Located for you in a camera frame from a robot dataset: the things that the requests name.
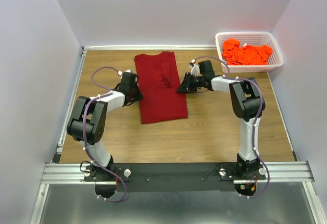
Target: orange cloth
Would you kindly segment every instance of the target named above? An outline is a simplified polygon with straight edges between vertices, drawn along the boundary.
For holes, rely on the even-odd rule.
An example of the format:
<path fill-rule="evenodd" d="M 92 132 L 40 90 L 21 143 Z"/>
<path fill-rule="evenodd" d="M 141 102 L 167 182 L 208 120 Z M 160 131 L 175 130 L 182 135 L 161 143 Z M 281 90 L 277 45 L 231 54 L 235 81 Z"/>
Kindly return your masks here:
<path fill-rule="evenodd" d="M 223 43 L 223 58 L 228 65 L 267 65 L 268 58 L 272 54 L 272 49 L 267 46 L 246 45 L 240 47 L 240 42 L 236 39 L 227 39 Z"/>

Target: wire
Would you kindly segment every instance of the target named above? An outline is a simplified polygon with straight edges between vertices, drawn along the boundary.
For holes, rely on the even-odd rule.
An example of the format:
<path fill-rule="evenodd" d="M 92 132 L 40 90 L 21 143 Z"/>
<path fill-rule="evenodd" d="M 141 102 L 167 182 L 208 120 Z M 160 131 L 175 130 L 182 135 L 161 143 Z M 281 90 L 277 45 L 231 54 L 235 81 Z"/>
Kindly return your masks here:
<path fill-rule="evenodd" d="M 110 90 L 111 90 L 110 88 L 108 88 L 108 87 L 106 87 L 106 86 L 102 86 L 102 85 L 100 85 L 100 84 L 98 84 L 97 82 L 94 81 L 94 75 L 95 75 L 98 71 L 100 71 L 101 69 L 104 69 L 104 68 L 110 68 L 110 69 L 115 70 L 117 73 L 119 72 L 119 70 L 116 69 L 116 68 L 114 68 L 114 67 L 111 67 L 111 66 L 104 66 L 104 67 L 100 67 L 100 68 L 98 68 L 98 69 L 97 69 L 97 70 L 92 74 L 92 77 L 91 77 L 92 82 L 93 82 L 95 85 L 97 85 L 97 86 L 99 86 L 99 87 L 101 87 L 101 88 L 104 88 L 104 89 L 108 90 L 108 93 L 103 94 L 103 95 L 99 95 L 99 96 L 97 96 L 97 97 L 91 99 L 91 100 L 86 104 L 85 109 L 84 109 L 84 114 L 83 114 L 83 130 L 82 130 L 82 132 L 83 132 L 83 141 L 84 141 L 85 152 L 86 152 L 86 154 L 88 155 L 88 157 L 91 159 L 91 161 L 93 161 L 94 164 L 96 164 L 98 167 L 100 167 L 100 168 L 103 169 L 104 171 L 106 171 L 106 172 L 108 172 L 109 174 L 115 176 L 115 177 L 116 177 L 116 178 L 117 178 L 117 179 L 118 179 L 118 180 L 123 184 L 123 187 L 124 187 L 124 194 L 123 194 L 123 196 L 122 196 L 119 200 L 109 200 L 109 199 L 104 198 L 104 197 L 102 197 L 102 196 L 98 196 L 98 197 L 101 198 L 101 199 L 103 199 L 103 200 L 105 200 L 105 201 L 108 201 L 108 202 L 120 202 L 120 201 L 124 200 L 124 198 L 125 198 L 125 196 L 126 196 L 126 194 L 127 194 L 127 186 L 126 186 L 126 183 L 123 181 L 123 179 L 122 179 L 120 176 L 118 176 L 118 175 L 117 175 L 116 173 L 114 173 L 113 171 L 107 169 L 106 167 L 102 166 L 98 161 L 95 160 L 95 158 L 92 157 L 92 155 L 90 154 L 90 151 L 89 151 L 89 149 L 88 149 L 88 143 L 87 143 L 87 137 L 86 137 L 86 117 L 87 117 L 87 112 L 88 112 L 88 109 L 89 109 L 90 105 L 92 104 L 92 102 L 94 102 L 94 101 L 96 101 L 96 100 L 98 100 L 98 99 L 101 99 L 101 98 L 104 98 L 104 97 L 107 97 L 107 96 L 112 95 L 112 92 L 110 92 Z"/>
<path fill-rule="evenodd" d="M 89 165 L 91 165 L 91 162 L 90 161 L 87 161 L 87 160 L 83 160 L 80 164 L 80 171 L 83 172 L 83 173 L 91 173 L 91 171 L 89 170 L 82 170 L 82 165 L 83 163 L 88 163 Z"/>
<path fill-rule="evenodd" d="M 207 91 L 209 91 L 209 90 L 206 90 L 206 91 L 203 91 L 203 92 L 196 92 L 196 93 L 201 94 L 201 93 L 205 93 L 205 92 L 207 92 Z"/>
<path fill-rule="evenodd" d="M 99 72 L 101 69 L 104 69 L 104 68 L 110 68 L 110 69 L 113 69 L 115 70 L 117 73 L 119 72 L 119 70 L 117 68 L 114 68 L 114 67 L 111 67 L 111 66 L 103 66 L 103 67 L 100 67 L 98 68 L 93 74 L 92 74 L 92 77 L 91 77 L 91 80 L 93 82 L 93 84 L 95 84 L 96 86 L 100 87 L 100 88 L 103 88 L 103 89 L 106 89 L 107 91 L 110 91 L 111 89 L 104 86 L 104 85 L 100 85 L 98 84 L 97 82 L 94 81 L 94 75 L 96 75 L 97 72 Z"/>
<path fill-rule="evenodd" d="M 225 62 L 223 62 L 222 60 L 220 60 L 219 58 L 213 57 L 213 56 L 201 56 L 201 57 L 195 58 L 194 60 L 198 60 L 200 58 L 213 58 L 213 59 L 218 60 L 220 63 L 222 63 L 227 68 L 227 73 L 223 76 L 223 78 L 224 79 L 228 79 L 228 80 L 236 80 L 234 78 L 228 78 L 227 77 L 227 75 L 230 74 L 230 69 L 229 69 L 228 65 Z M 270 183 L 270 172 L 269 172 L 269 169 L 268 169 L 266 163 L 262 160 L 262 158 L 259 156 L 259 153 L 255 149 L 255 130 L 256 130 L 255 126 L 256 126 L 256 121 L 257 121 L 257 119 L 259 118 L 259 116 L 260 116 L 260 114 L 262 112 L 262 107 L 263 107 L 264 100 L 263 100 L 263 97 L 262 97 L 261 90 L 260 90 L 259 86 L 255 82 L 253 82 L 252 80 L 248 80 L 248 79 L 238 79 L 238 80 L 242 80 L 242 81 L 251 83 L 258 90 L 259 97 L 260 97 L 259 109 L 258 109 L 258 112 L 255 115 L 255 118 L 254 118 L 254 121 L 253 121 L 253 125 L 252 125 L 253 130 L 252 130 L 252 137 L 251 137 L 251 141 L 252 142 L 251 142 L 251 144 L 252 144 L 252 149 L 253 149 L 254 154 L 259 159 L 259 161 L 262 163 L 262 165 L 264 166 L 264 168 L 266 169 L 266 172 L 267 172 L 267 183 L 264 186 L 264 188 L 258 194 L 254 195 L 254 196 L 245 196 L 245 195 L 242 195 L 241 194 L 241 196 L 244 196 L 244 197 L 254 198 L 254 197 L 258 197 L 261 194 L 263 194 L 267 190 L 267 188 L 269 186 L 269 183 Z"/>
<path fill-rule="evenodd" d="M 86 154 L 88 155 L 88 157 L 94 161 L 94 163 L 100 167 L 101 169 L 103 169 L 104 171 L 112 174 L 113 176 L 115 176 L 122 184 L 123 184 L 123 187 L 124 187 L 124 194 L 123 196 L 119 199 L 119 200 L 109 200 L 107 198 L 104 198 L 102 196 L 100 196 L 99 198 L 105 200 L 105 201 L 108 201 L 108 202 L 120 202 L 122 200 L 124 200 L 125 196 L 126 196 L 126 193 L 127 193 L 127 186 L 125 184 L 125 182 L 123 181 L 123 179 L 118 176 L 116 173 L 114 173 L 113 171 L 107 169 L 106 167 L 102 166 L 98 161 L 96 161 L 92 155 L 90 154 L 89 152 L 89 149 L 88 149 L 88 143 L 87 143 L 87 138 L 86 138 L 86 117 L 87 117 L 87 111 L 88 111 L 88 108 L 90 107 L 91 103 L 96 101 L 97 99 L 101 99 L 101 98 L 104 98 L 104 97 L 107 97 L 107 96 L 110 96 L 112 95 L 112 92 L 109 92 L 107 94 L 104 94 L 104 95 L 100 95 L 100 96 L 97 96 L 93 99 L 91 99 L 87 104 L 86 104 L 86 107 L 84 109 L 84 114 L 83 114 L 83 140 L 84 140 L 84 148 L 85 148 L 85 152 Z"/>
<path fill-rule="evenodd" d="M 258 178 L 256 177 L 256 174 L 255 173 L 254 173 L 254 177 L 255 177 L 255 183 L 254 183 L 254 185 L 256 185 L 256 182 L 258 181 Z M 251 179 L 250 182 L 248 184 L 246 184 L 246 186 L 250 185 L 252 183 L 252 180 L 253 179 Z"/>

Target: screw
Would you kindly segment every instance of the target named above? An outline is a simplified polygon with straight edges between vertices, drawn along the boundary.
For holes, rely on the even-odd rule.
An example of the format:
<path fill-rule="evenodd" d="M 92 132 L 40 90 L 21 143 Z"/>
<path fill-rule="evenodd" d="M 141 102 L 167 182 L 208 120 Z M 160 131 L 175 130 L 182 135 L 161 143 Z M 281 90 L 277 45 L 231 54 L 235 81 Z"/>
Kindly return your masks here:
<path fill-rule="evenodd" d="M 263 168 L 260 168 L 259 173 L 260 173 L 260 175 L 264 176 L 266 174 L 266 170 Z"/>
<path fill-rule="evenodd" d="M 125 169 L 124 176 L 129 177 L 131 175 L 130 169 Z"/>
<path fill-rule="evenodd" d="M 220 169 L 219 170 L 219 175 L 221 175 L 222 177 L 225 176 L 227 173 L 227 171 L 225 169 Z"/>

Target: black mounting plate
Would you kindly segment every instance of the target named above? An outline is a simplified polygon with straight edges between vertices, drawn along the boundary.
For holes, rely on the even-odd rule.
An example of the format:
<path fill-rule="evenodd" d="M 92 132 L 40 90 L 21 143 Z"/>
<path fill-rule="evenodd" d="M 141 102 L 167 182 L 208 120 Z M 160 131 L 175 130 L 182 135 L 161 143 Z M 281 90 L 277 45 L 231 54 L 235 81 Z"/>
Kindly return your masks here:
<path fill-rule="evenodd" d="M 85 171 L 90 172 L 89 176 L 85 176 L 84 174 L 85 182 L 112 182 L 116 180 L 116 177 L 93 165 L 87 166 Z"/>
<path fill-rule="evenodd" d="M 259 173 L 259 170 L 254 171 L 253 173 L 249 174 L 248 176 L 240 177 L 236 172 L 236 165 L 237 165 L 237 162 L 228 162 L 228 163 L 220 163 L 219 164 L 219 171 L 224 169 L 224 172 L 226 173 L 226 175 L 224 175 L 224 176 L 220 175 L 220 178 L 222 181 L 253 180 L 254 174 L 256 174 L 256 177 L 258 180 L 266 179 L 266 176 L 261 175 Z"/>

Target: metal frame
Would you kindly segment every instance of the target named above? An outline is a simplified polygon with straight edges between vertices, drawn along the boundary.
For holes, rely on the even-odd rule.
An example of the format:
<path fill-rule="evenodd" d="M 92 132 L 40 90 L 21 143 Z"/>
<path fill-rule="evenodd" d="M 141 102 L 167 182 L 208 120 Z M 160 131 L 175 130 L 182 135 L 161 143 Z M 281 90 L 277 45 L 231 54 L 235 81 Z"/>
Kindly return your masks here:
<path fill-rule="evenodd" d="M 81 77 L 87 50 L 118 50 L 118 49 L 216 49 L 215 45 L 108 45 L 108 46 L 87 46 L 83 48 L 79 69 L 77 72 L 73 93 L 69 102 L 65 121 L 61 130 L 61 135 L 58 141 L 57 154 L 61 154 L 63 144 L 66 137 L 66 125 L 69 116 L 72 112 L 76 92 Z M 287 138 L 293 150 L 291 140 L 287 131 L 281 108 L 279 106 L 275 91 L 273 89 L 271 78 L 268 73 L 268 78 L 275 96 L 279 112 L 282 117 L 284 128 Z M 306 196 L 308 198 L 311 211 L 313 213 L 315 222 L 317 224 L 324 224 L 325 216 L 321 208 L 319 199 L 315 194 L 312 182 L 314 182 L 313 175 L 310 170 L 308 162 L 267 162 L 268 169 L 271 174 L 271 182 L 302 182 Z M 246 181 L 234 181 L 235 183 L 244 183 Z M 41 221 L 42 212 L 45 206 L 46 197 L 48 194 L 49 186 L 51 184 L 115 184 L 115 182 L 85 182 L 84 175 L 79 169 L 79 164 L 46 164 L 44 167 L 41 184 L 39 187 L 37 199 L 35 202 L 34 210 L 32 213 L 30 224 L 37 224 Z"/>
<path fill-rule="evenodd" d="M 215 45 L 173 45 L 173 44 L 121 44 L 104 46 L 86 46 L 83 50 L 104 50 L 104 49 L 217 49 Z"/>
<path fill-rule="evenodd" d="M 311 182 L 303 182 L 303 187 L 305 189 L 309 205 L 313 214 L 313 217 L 317 224 L 325 224 L 326 219 L 321 208 L 321 204 L 318 196 L 315 193 L 313 184 Z"/>
<path fill-rule="evenodd" d="M 68 123 L 69 117 L 70 117 L 70 115 L 72 113 L 73 104 L 74 104 L 74 100 L 75 100 L 75 97 L 76 97 L 76 92 L 77 92 L 78 84 L 80 82 L 80 78 L 81 78 L 81 74 L 82 74 L 82 70 L 83 70 L 83 65 L 84 65 L 85 57 L 86 57 L 86 51 L 83 51 L 82 52 L 82 56 L 81 56 L 80 65 L 78 67 L 78 71 L 77 71 L 77 75 L 76 75 L 74 87 L 73 87 L 73 92 L 72 92 L 72 95 L 71 95 L 71 99 L 69 101 L 69 105 L 68 105 L 68 109 L 67 109 L 65 121 L 63 123 L 62 129 L 61 129 L 61 134 L 60 134 L 59 141 L 58 141 L 58 146 L 57 146 L 57 153 L 58 154 L 61 154 L 62 153 L 63 144 L 65 143 L 66 127 L 67 127 L 67 123 Z"/>

